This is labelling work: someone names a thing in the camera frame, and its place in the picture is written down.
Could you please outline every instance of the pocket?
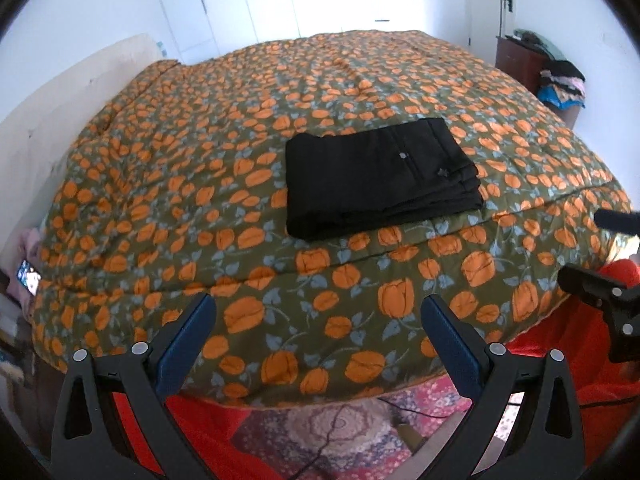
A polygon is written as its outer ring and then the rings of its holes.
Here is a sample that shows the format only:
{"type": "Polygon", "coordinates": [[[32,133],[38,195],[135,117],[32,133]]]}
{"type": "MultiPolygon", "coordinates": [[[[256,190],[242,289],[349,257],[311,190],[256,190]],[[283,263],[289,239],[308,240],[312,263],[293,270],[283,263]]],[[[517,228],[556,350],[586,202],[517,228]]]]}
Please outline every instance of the pocket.
{"type": "Polygon", "coordinates": [[[411,174],[414,176],[415,181],[418,184],[424,183],[425,182],[424,175],[420,172],[420,169],[418,168],[418,165],[415,163],[413,158],[413,155],[415,155],[415,153],[412,153],[412,150],[409,149],[407,144],[404,142],[402,135],[398,134],[398,131],[396,130],[395,126],[392,127],[391,129],[391,137],[398,149],[397,156],[402,158],[402,161],[409,168],[409,171],[411,171],[411,174]]]}

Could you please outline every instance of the smartphone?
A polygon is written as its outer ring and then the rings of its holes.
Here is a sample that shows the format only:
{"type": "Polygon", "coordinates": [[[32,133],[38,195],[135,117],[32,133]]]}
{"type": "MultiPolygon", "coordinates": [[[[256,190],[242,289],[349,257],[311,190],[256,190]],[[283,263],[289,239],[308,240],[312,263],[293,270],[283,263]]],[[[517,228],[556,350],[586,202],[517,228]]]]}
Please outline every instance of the smartphone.
{"type": "Polygon", "coordinates": [[[23,260],[18,269],[18,281],[22,283],[27,290],[33,295],[36,295],[38,290],[38,284],[40,283],[40,273],[33,268],[33,266],[27,261],[23,260]]]}

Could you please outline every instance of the wooden dresser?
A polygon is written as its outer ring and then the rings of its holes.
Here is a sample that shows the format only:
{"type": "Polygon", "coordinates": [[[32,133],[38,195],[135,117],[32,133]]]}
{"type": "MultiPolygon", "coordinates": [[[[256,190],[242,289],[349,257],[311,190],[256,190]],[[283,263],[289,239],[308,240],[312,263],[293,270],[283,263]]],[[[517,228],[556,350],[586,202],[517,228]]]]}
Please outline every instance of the wooden dresser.
{"type": "MultiPolygon", "coordinates": [[[[495,67],[509,74],[521,83],[533,95],[538,94],[540,88],[540,71],[547,56],[529,50],[507,38],[498,38],[498,51],[495,55],[495,67]]],[[[571,106],[566,110],[559,110],[551,103],[545,106],[560,117],[567,127],[573,129],[580,113],[579,106],[571,106]]]]}
{"type": "Polygon", "coordinates": [[[540,87],[540,71],[548,59],[525,48],[507,38],[498,38],[498,51],[495,56],[495,66],[509,74],[532,94],[538,93],[540,87]]]}

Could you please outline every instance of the headboard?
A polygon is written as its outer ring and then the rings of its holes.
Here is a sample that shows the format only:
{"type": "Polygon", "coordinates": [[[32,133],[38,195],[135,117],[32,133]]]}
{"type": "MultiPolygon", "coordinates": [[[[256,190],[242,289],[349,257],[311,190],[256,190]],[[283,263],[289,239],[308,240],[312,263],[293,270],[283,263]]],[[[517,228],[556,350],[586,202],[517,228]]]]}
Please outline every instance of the headboard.
{"type": "Polygon", "coordinates": [[[141,70],[162,59],[146,34],[108,46],[26,98],[0,124],[0,269],[15,272],[18,235],[46,216],[82,128],[141,70]]]}

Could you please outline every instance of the comforter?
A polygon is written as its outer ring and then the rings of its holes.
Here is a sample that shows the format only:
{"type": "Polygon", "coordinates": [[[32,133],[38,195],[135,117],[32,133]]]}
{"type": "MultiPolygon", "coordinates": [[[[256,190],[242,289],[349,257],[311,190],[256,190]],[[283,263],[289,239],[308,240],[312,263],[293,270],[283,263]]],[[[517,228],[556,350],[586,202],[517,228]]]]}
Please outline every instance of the comforter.
{"type": "Polygon", "coordinates": [[[604,163],[520,84],[420,32],[349,32],[148,67],[80,133],[43,242],[38,354],[124,352],[199,291],[218,319],[184,385],[235,406],[376,396],[443,373],[419,322],[438,293],[487,342],[562,300],[567,262],[628,238],[604,163]],[[284,146],[443,117],[485,206],[309,244],[286,232],[284,146]]]}

